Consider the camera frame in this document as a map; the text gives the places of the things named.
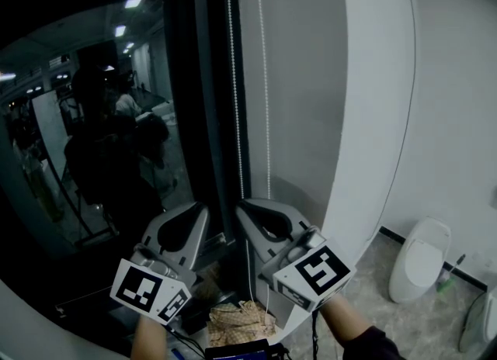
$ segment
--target floor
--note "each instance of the floor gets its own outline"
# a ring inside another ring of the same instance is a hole
[[[68,194],[71,202],[74,204],[76,209],[79,209],[81,218],[85,221],[88,228],[95,234],[101,230],[105,230],[109,227],[109,224],[105,221],[103,217],[103,208],[95,204],[89,205],[86,203],[83,196],[78,197],[78,186],[72,180],[72,178],[67,173],[63,180],[64,188]],[[57,223],[58,232],[61,234],[65,240],[69,241],[71,244],[76,243],[88,236],[86,230],[79,222],[76,213],[72,210],[69,202],[66,200],[62,194],[59,195],[58,202],[60,204],[61,210],[64,212],[62,219]],[[111,237],[111,234],[104,234],[99,236],[99,240],[103,240]]]
[[[423,297],[408,305],[388,299],[388,280],[401,245],[378,234],[357,265],[357,273],[346,287],[345,297],[378,328],[385,331],[408,359],[472,360],[457,350],[464,316],[472,302],[481,294],[473,285],[455,278],[443,293],[431,288]],[[342,359],[343,349],[336,343],[321,316],[318,319],[319,360]],[[312,359],[311,321],[307,320],[284,346],[293,360]]]

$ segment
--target toilet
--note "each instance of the toilet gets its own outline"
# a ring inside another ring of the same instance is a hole
[[[478,297],[467,312],[459,350],[469,351],[475,344],[485,347],[497,335],[497,288]]]
[[[419,221],[400,250],[388,292],[392,301],[407,303],[428,291],[442,270],[450,247],[450,229],[430,216]]]

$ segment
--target wall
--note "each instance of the wall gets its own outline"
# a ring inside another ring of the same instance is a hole
[[[0,352],[13,360],[102,359],[123,356],[63,330],[20,299],[0,281]]]
[[[272,197],[325,218],[346,94],[345,0],[262,0]],[[267,197],[262,41],[257,0],[240,0],[252,196]]]
[[[377,232],[408,119],[412,0],[346,0],[349,60],[339,162],[323,226],[358,260]]]
[[[69,139],[55,91],[34,98],[33,109],[47,153],[58,177],[62,179],[66,164],[64,149]]]
[[[152,92],[171,101],[171,79],[169,77],[168,55],[165,48],[163,28],[150,39],[150,65]]]
[[[497,272],[497,0],[418,0],[419,90],[381,223],[406,237],[424,216],[452,230],[448,262]]]
[[[137,77],[135,78],[137,86],[141,87],[141,83],[143,83],[145,89],[151,91],[150,54],[148,53],[148,48],[148,43],[145,43],[134,50],[131,54],[131,65],[133,66],[133,71],[137,72]]]
[[[406,128],[415,60],[411,0],[262,4],[273,198],[322,225],[356,260],[376,232]],[[258,0],[240,0],[240,9],[252,195],[266,197]],[[256,294],[266,302],[260,280]],[[283,312],[275,309],[282,302],[270,292],[274,314]],[[294,307],[272,342],[306,316]]]

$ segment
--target cloth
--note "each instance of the cloth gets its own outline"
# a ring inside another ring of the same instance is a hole
[[[163,212],[157,192],[140,176],[136,122],[110,116],[99,126],[85,126],[64,149],[71,177],[88,204],[103,204],[131,247],[150,221]]]
[[[141,107],[131,95],[122,94],[116,102],[116,114],[135,118],[141,114]]]
[[[367,358],[369,360],[403,360],[397,346],[382,330],[370,327],[356,339],[343,345],[343,360]]]
[[[259,304],[240,301],[239,305],[227,303],[210,310],[207,330],[211,347],[244,344],[276,333],[275,318]]]

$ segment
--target ceiling light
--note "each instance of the ceiling light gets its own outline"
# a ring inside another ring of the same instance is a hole
[[[7,81],[16,78],[15,73],[0,73],[0,81]]]
[[[124,6],[127,9],[133,9],[140,4],[141,0],[127,0],[126,5]]]
[[[124,30],[126,30],[125,25],[116,26],[116,37],[121,37],[122,35],[124,35]]]

